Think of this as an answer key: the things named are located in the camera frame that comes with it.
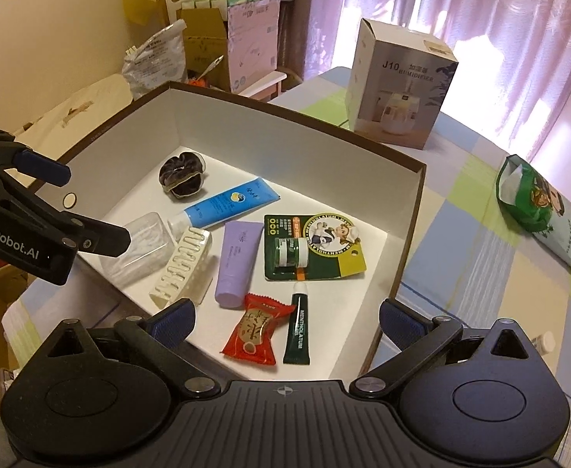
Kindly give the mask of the cream plastic hair claw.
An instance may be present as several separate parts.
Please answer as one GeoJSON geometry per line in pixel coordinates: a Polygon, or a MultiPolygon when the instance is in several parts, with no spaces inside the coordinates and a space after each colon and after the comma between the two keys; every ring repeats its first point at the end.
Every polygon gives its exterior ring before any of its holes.
{"type": "Polygon", "coordinates": [[[211,234],[188,227],[156,281],[149,297],[163,310],[182,299],[200,305],[207,294],[214,271],[211,269],[211,234]]]}

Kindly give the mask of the red candy wrapper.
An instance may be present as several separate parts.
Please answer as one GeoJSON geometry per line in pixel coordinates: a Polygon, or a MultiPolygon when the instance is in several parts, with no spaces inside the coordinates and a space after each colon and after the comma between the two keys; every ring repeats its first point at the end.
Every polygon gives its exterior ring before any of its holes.
{"type": "Polygon", "coordinates": [[[247,294],[244,298],[244,314],[221,353],[257,365],[276,365],[272,334],[294,310],[293,304],[284,304],[268,296],[247,294]]]}

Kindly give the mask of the dark velvet hair scrunchie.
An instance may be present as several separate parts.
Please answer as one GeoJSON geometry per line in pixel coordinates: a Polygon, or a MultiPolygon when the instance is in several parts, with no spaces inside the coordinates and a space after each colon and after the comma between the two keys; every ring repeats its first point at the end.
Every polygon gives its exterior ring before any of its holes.
{"type": "Polygon", "coordinates": [[[167,195],[181,200],[196,195],[203,187],[206,164],[199,153],[181,152],[168,158],[159,170],[159,183],[167,195]]]}

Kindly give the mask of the dark green small tube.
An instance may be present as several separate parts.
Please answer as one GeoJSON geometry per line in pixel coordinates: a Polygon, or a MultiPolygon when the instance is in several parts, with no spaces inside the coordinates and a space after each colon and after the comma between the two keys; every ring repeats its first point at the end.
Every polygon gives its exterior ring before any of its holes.
{"type": "Polygon", "coordinates": [[[303,281],[294,285],[292,304],[295,309],[288,319],[283,362],[287,365],[309,365],[309,294],[303,281]]]}

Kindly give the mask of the small white bottle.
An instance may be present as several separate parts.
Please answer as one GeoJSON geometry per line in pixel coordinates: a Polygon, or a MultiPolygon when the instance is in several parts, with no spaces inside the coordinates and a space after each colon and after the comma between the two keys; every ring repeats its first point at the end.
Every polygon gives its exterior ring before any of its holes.
{"type": "Polygon", "coordinates": [[[551,331],[534,337],[530,342],[541,356],[551,354],[556,349],[556,339],[551,331]]]}

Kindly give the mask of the purple cream tube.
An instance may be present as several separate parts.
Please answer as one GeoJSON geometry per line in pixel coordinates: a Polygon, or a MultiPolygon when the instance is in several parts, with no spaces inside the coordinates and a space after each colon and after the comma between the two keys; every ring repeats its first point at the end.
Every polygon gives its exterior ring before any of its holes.
{"type": "Polygon", "coordinates": [[[217,303],[224,308],[239,308],[251,287],[263,224],[231,221],[225,224],[217,273],[217,303]]]}

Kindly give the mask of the green carded balm jar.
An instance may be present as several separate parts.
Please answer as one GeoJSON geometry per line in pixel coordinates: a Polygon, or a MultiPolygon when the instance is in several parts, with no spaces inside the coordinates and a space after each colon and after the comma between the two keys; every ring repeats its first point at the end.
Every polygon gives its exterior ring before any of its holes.
{"type": "Polygon", "coordinates": [[[361,232],[346,216],[319,213],[264,217],[266,280],[337,280],[365,271],[361,232]]]}

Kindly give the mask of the blue cream tube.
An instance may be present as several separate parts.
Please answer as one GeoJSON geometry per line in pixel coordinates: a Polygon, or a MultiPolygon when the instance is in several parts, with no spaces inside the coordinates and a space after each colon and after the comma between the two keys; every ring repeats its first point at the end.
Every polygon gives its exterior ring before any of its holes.
{"type": "Polygon", "coordinates": [[[257,177],[184,208],[168,220],[168,226],[179,241],[189,227],[207,229],[279,200],[279,193],[257,177]]]}

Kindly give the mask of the brown cardboard storage box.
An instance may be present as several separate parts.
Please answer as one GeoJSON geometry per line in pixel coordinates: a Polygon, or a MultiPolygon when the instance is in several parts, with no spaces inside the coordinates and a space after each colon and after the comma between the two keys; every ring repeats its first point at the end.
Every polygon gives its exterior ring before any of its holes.
{"type": "Polygon", "coordinates": [[[171,85],[144,96],[65,156],[64,187],[37,194],[59,209],[126,225],[148,213],[167,234],[189,224],[211,234],[208,263],[229,256],[231,221],[258,246],[276,237],[325,258],[331,278],[309,279],[309,363],[260,365],[223,350],[242,318],[208,291],[189,342],[249,379],[350,381],[370,365],[380,303],[406,264],[425,165],[353,132],[273,105],[171,85]]]}

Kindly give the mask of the green snack bag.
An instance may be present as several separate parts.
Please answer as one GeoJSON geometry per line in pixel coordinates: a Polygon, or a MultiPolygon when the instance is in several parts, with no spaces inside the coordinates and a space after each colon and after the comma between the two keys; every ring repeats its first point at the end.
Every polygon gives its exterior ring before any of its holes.
{"type": "Polygon", "coordinates": [[[508,155],[495,184],[505,211],[571,267],[571,201],[519,155],[508,155]]]}

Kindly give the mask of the brown cardboard carton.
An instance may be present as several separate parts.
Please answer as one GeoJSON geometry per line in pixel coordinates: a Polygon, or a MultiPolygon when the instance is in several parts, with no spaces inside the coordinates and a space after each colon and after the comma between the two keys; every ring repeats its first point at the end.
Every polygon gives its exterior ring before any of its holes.
{"type": "Polygon", "coordinates": [[[228,40],[224,21],[217,9],[181,9],[186,68],[190,78],[198,77],[217,57],[221,62],[205,78],[210,86],[230,91],[227,62],[228,40]]]}

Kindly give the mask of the white humidifier box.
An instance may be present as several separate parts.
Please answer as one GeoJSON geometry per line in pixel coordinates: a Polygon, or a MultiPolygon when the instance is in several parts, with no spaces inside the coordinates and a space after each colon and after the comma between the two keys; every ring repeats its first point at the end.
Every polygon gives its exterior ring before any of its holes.
{"type": "Polygon", "coordinates": [[[380,144],[422,149],[458,65],[437,37],[363,19],[346,89],[350,129],[380,144]]]}

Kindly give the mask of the pink cardboard box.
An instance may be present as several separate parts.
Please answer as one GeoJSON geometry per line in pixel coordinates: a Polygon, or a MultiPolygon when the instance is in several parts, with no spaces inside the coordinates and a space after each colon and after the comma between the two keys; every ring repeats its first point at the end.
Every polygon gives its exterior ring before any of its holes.
{"type": "Polygon", "coordinates": [[[277,68],[280,0],[257,0],[228,9],[227,65],[232,93],[277,68]]]}

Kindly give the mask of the purple curtain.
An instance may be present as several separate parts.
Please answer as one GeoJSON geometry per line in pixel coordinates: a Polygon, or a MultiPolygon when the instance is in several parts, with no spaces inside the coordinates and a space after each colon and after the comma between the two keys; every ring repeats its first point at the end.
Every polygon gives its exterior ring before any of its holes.
{"type": "Polygon", "coordinates": [[[571,0],[311,0],[303,75],[349,66],[364,18],[442,39],[459,61],[445,113],[536,158],[571,95],[571,0]]]}

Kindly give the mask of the orange handled scissors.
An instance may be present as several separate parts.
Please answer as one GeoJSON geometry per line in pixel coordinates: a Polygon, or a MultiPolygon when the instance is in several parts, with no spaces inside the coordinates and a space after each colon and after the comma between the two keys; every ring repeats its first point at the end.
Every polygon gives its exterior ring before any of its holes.
{"type": "Polygon", "coordinates": [[[219,64],[221,64],[223,59],[224,59],[224,56],[220,55],[214,61],[211,61],[210,64],[208,64],[208,67],[200,75],[192,77],[191,79],[189,79],[189,81],[188,81],[189,85],[208,88],[209,82],[207,80],[207,75],[209,73],[211,73],[212,71],[214,71],[214,69],[217,68],[217,66],[219,64]]]}

